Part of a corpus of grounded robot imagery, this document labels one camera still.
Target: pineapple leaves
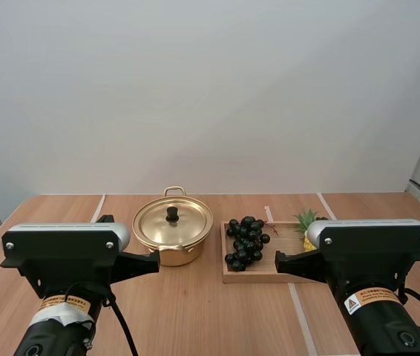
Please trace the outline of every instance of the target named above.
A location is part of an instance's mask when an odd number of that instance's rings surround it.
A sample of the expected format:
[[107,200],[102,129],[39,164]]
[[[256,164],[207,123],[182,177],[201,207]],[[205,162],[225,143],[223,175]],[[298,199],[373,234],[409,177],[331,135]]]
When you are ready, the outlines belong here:
[[299,220],[299,223],[296,225],[297,232],[302,234],[307,231],[309,225],[315,221],[315,216],[318,214],[318,211],[314,212],[311,209],[308,211],[302,210],[302,214],[294,215]]

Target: yellow warning sticker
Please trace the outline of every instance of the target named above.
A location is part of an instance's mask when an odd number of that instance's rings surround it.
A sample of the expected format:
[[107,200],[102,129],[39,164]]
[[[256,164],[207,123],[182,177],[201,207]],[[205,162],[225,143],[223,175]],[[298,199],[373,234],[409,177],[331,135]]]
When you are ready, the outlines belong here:
[[[46,298],[42,301],[40,305],[39,311],[42,309],[48,308],[49,306],[56,306],[57,304],[63,303],[65,301],[65,296],[62,295],[54,295],[53,297]],[[69,295],[67,298],[67,303],[75,308],[78,308],[85,313],[88,313],[90,310],[90,302],[84,300],[82,298],[74,297],[73,295]]]
[[357,310],[359,310],[362,306],[365,306],[367,304],[374,303],[374,302],[381,302],[382,300],[388,300],[390,302],[400,303],[395,293],[393,293],[389,289],[374,287],[374,288],[366,288],[366,289],[357,291],[356,293],[348,297],[345,300],[344,304],[349,314],[352,315]]

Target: lid knob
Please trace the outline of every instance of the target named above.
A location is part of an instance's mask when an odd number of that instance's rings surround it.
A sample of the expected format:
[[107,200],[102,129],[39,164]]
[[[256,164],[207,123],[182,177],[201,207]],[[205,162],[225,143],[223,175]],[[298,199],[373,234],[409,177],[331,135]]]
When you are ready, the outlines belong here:
[[167,217],[165,217],[165,219],[170,223],[175,223],[179,219],[179,216],[177,215],[178,211],[179,209],[177,209],[175,206],[169,206],[167,208]]

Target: wooden tray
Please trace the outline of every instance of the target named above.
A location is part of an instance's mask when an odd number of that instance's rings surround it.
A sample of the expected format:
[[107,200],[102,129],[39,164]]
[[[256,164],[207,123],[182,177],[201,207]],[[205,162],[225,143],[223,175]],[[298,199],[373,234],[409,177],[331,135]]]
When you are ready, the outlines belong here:
[[304,235],[297,232],[297,221],[268,222],[263,227],[263,233],[271,237],[265,244],[262,252],[263,259],[246,267],[243,272],[230,271],[225,262],[226,254],[233,253],[233,237],[226,236],[227,222],[221,224],[222,237],[222,263],[224,283],[314,283],[313,280],[293,276],[291,274],[277,273],[275,266],[276,251],[285,254],[300,254],[304,252]]

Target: pot handle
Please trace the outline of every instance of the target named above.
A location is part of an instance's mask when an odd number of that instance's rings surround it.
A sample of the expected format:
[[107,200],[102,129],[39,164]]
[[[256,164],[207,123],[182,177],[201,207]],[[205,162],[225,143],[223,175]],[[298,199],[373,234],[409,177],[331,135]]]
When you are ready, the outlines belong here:
[[159,251],[184,251],[182,245],[172,245],[172,246],[159,246]]
[[179,186],[177,186],[177,185],[173,185],[173,186],[171,186],[171,187],[166,188],[166,189],[164,190],[164,197],[167,197],[167,193],[168,193],[168,191],[181,191],[181,192],[182,192],[182,195],[183,195],[184,197],[186,197],[186,196],[187,196],[186,191],[184,191],[182,187],[179,187]]

